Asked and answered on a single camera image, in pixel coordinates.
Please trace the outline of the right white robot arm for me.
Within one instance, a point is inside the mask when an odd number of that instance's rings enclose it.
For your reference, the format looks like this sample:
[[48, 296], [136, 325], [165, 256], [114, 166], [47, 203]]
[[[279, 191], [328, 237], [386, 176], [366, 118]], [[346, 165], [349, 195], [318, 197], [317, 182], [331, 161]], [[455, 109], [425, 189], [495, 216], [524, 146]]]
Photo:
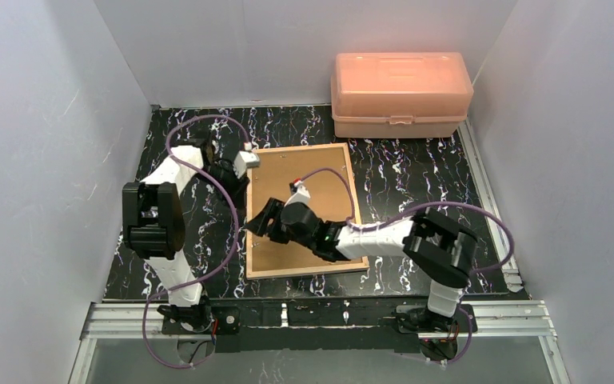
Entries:
[[323, 220], [304, 202], [271, 198], [245, 226], [272, 242], [295, 242], [326, 262], [364, 256], [407, 257], [431, 279], [425, 308], [395, 315], [402, 332], [450, 331], [478, 245], [466, 226], [430, 209], [393, 222], [354, 227]]

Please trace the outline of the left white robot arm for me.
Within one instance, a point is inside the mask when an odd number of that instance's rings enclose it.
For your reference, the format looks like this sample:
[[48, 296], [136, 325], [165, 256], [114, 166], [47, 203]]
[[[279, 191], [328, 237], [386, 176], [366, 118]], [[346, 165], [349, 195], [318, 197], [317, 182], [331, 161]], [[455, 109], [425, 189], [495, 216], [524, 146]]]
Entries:
[[191, 330], [205, 329], [213, 316], [202, 283], [186, 260], [181, 194], [198, 178], [213, 186], [231, 209], [233, 220], [245, 205], [247, 171], [260, 159], [243, 143], [234, 159], [217, 154], [212, 138], [199, 138], [169, 149], [169, 156], [140, 182], [122, 188], [123, 242], [146, 261], [168, 290], [168, 304], [158, 310]]

